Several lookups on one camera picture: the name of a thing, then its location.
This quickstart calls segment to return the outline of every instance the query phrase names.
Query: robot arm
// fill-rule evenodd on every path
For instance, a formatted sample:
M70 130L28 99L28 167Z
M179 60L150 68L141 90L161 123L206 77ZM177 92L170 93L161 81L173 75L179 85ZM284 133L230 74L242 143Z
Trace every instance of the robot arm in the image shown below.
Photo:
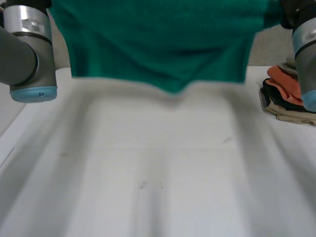
M7 0L0 27L0 82L23 103L56 98L57 85L47 0Z
M304 107L316 112L316 1L280 0L290 28Z

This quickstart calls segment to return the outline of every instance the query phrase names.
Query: orange cloth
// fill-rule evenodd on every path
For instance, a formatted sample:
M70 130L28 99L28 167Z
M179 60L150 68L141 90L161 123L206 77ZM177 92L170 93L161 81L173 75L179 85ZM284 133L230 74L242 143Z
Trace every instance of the orange cloth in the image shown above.
M285 101L294 105L303 105L301 88L295 78L284 73L278 66L269 68L268 75L271 79L266 80L266 83L275 86Z

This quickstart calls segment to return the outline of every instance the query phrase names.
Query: light blue cap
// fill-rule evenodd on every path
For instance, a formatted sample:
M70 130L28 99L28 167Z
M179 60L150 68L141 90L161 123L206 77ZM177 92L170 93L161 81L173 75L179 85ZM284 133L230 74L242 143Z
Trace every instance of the light blue cap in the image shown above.
M305 109L311 112L316 112L316 90L309 91L301 97Z
M10 91L13 100L22 103L50 101L57 97L56 86L39 86Z

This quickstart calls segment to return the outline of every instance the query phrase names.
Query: green cloth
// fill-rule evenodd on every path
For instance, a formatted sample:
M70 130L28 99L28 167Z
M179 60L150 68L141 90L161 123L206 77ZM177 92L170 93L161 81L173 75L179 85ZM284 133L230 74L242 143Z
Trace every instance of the green cloth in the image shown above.
M74 77L142 81L179 92L195 80L243 82L275 0L52 0Z

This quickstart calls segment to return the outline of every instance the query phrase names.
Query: white table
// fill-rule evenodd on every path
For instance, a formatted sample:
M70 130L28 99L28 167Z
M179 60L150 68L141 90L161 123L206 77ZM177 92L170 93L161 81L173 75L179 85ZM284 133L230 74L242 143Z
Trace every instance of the white table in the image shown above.
M316 236L316 130L262 112L266 71L174 97L57 71L0 138L0 237Z

